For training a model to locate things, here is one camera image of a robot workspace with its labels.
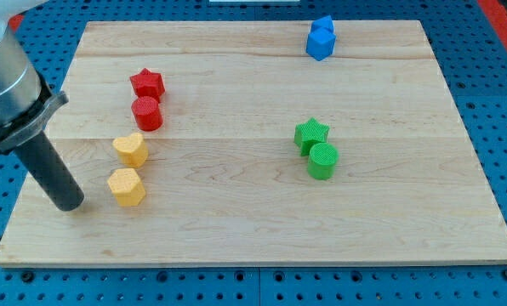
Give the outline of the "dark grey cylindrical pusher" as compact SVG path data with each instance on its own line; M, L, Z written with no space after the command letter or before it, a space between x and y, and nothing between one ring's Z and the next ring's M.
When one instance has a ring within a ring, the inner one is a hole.
M84 193L44 132L14 149L14 153L61 211L83 203Z

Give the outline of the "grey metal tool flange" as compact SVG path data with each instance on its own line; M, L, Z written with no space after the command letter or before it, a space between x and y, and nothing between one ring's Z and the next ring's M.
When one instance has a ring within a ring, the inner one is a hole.
M0 154L9 154L16 147L40 134L51 116L69 102L64 91L52 92L42 74L37 74L41 81L41 92L34 104L9 123L0 126Z

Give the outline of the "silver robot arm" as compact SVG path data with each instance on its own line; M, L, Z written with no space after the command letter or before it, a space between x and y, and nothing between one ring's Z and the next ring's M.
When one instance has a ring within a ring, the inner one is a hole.
M54 93L16 39L9 20L42 0L0 1L0 154L11 152L61 211L72 211L84 194L43 129L68 102Z

